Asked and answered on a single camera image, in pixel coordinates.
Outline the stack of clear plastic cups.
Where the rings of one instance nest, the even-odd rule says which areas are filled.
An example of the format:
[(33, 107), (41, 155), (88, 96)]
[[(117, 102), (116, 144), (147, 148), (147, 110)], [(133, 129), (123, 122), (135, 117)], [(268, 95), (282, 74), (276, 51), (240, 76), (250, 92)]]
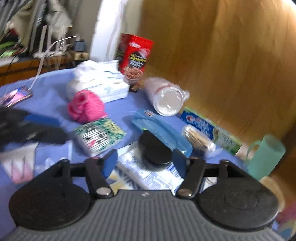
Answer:
[(176, 115), (190, 97), (187, 90), (160, 77), (147, 78), (144, 90), (155, 111), (167, 117)]

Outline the wooden board panel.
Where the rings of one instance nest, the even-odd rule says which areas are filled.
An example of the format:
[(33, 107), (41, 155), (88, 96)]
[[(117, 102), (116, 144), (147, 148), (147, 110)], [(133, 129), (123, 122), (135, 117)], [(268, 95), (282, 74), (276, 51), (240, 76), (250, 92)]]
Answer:
[(139, 33), (146, 76), (189, 91), (188, 107), (244, 142), (292, 130), (293, 1), (144, 1)]

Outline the blue patterned tablecloth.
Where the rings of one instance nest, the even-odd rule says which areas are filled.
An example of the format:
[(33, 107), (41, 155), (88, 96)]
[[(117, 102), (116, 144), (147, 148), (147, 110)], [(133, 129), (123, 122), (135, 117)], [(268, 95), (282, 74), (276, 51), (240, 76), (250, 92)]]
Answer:
[[(33, 96), (17, 104), (18, 108), (46, 115), (60, 121), (72, 131), (78, 126), (67, 112), (66, 85), (72, 79), (71, 69), (52, 71), (38, 80), (22, 80), (1, 87), (5, 94), (21, 86), (33, 87)], [(17, 228), (9, 213), (9, 199), (16, 191), (1, 170), (1, 240), (281, 240), (274, 230), (256, 232), (223, 231), (212, 225), (189, 202), (173, 199), (169, 192), (121, 190), (117, 200), (102, 201), (85, 221), (64, 231), (41, 232)]]

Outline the blue glasses case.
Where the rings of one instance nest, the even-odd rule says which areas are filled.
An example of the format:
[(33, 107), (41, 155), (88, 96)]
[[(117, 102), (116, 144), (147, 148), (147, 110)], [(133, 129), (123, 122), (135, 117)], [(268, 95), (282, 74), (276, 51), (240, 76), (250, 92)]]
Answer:
[(148, 130), (172, 151), (178, 149), (186, 157), (192, 153), (191, 143), (171, 125), (150, 110), (140, 109), (133, 114), (132, 123), (141, 131)]

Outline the cotton swab container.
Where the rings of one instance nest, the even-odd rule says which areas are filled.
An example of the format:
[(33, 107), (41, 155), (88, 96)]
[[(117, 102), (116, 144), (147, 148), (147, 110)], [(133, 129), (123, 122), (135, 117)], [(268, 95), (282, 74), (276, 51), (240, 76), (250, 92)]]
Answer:
[(200, 154), (209, 155), (216, 150), (214, 142), (192, 125), (186, 125), (183, 127), (182, 136), (190, 142), (194, 151)]

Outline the green plastic mug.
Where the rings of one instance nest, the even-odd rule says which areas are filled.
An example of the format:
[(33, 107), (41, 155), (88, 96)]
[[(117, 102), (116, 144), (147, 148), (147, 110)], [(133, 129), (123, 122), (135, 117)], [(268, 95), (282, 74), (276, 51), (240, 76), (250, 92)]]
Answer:
[(245, 165), (248, 173), (260, 180), (268, 176), (284, 156), (286, 148), (274, 135), (267, 134), (251, 144), (247, 150)]

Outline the red cereal tin box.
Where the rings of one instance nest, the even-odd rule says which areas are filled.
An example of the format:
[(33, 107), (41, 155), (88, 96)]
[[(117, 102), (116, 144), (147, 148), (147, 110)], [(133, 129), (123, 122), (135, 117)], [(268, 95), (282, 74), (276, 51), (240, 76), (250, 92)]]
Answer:
[(119, 71), (125, 76), (131, 92), (137, 92), (154, 42), (131, 34), (121, 34), (115, 59)]

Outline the white tissue pack large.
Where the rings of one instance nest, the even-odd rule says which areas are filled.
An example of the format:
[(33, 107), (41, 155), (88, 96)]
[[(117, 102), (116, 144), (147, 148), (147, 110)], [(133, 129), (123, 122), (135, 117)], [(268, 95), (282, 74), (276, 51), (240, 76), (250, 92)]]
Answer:
[(81, 90), (95, 93), (104, 102), (126, 98), (130, 85), (118, 70), (118, 61), (83, 61), (74, 70), (74, 77), (66, 86), (66, 97), (71, 100)]

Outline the green patterned tissue pack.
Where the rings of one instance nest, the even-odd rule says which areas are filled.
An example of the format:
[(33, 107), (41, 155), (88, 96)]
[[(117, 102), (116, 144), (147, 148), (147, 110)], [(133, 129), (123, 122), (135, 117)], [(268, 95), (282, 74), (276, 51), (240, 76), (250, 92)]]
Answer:
[(86, 123), (76, 127), (73, 136), (81, 149), (94, 157), (122, 141), (126, 132), (110, 118)]

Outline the pink knitted soft ball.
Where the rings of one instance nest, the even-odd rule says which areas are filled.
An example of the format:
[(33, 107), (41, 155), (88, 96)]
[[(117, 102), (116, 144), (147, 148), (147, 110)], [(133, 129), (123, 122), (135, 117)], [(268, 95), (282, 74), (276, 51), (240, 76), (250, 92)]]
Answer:
[(67, 106), (70, 117), (78, 123), (89, 123), (107, 117), (103, 101), (89, 90), (77, 92)]

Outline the red white paper tub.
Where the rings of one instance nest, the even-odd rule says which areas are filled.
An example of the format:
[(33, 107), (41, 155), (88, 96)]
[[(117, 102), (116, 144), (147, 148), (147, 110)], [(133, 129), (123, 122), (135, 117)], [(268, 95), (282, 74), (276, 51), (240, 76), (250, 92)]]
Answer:
[(278, 183), (269, 176), (261, 178), (259, 182), (276, 196), (279, 202), (279, 212), (282, 212), (285, 208), (285, 197)]

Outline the white blue wet wipes pack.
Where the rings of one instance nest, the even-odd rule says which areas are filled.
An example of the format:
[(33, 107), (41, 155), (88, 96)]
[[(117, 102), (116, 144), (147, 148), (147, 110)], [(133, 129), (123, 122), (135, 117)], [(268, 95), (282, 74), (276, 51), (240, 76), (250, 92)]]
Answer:
[(145, 190), (171, 190), (175, 193), (183, 182), (175, 166), (171, 163), (165, 168), (149, 166), (141, 157), (137, 143), (117, 150), (117, 168), (137, 185)]

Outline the black oval case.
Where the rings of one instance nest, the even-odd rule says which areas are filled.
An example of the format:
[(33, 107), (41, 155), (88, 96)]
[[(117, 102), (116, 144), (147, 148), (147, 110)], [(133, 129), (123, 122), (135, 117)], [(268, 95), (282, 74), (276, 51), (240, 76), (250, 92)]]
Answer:
[(172, 150), (148, 130), (138, 139), (138, 148), (145, 166), (151, 169), (164, 169), (172, 164)]

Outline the Crest toothpaste box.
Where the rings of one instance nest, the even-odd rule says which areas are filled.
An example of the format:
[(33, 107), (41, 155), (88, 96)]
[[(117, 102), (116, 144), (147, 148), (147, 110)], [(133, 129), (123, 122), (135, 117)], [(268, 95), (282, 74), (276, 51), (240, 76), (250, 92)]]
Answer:
[(232, 155), (235, 155), (242, 146), (242, 142), (236, 137), (189, 107), (184, 108), (180, 119), (194, 126), (215, 144), (227, 150)]

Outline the black power adapter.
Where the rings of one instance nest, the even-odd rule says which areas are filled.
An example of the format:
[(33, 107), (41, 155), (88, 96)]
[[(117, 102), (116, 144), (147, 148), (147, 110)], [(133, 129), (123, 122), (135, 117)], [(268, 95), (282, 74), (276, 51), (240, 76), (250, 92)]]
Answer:
[(75, 52), (86, 52), (87, 51), (87, 45), (84, 40), (75, 41), (73, 50)]

